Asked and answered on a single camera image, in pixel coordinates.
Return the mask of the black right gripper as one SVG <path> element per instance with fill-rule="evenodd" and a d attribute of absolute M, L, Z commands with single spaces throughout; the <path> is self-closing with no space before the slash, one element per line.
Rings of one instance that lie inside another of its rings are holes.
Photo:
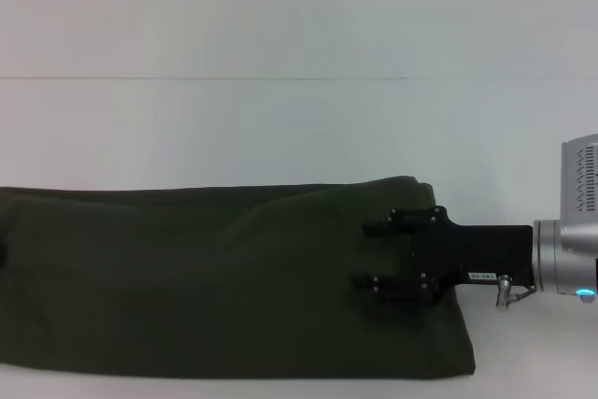
<path fill-rule="evenodd" d="M 383 220 L 364 221 L 368 238 L 413 237 L 415 278 L 371 273 L 350 275 L 351 287 L 384 302 L 436 304 L 439 291 L 463 284 L 534 285 L 533 228 L 529 225 L 459 225 L 443 207 L 392 208 Z"/>

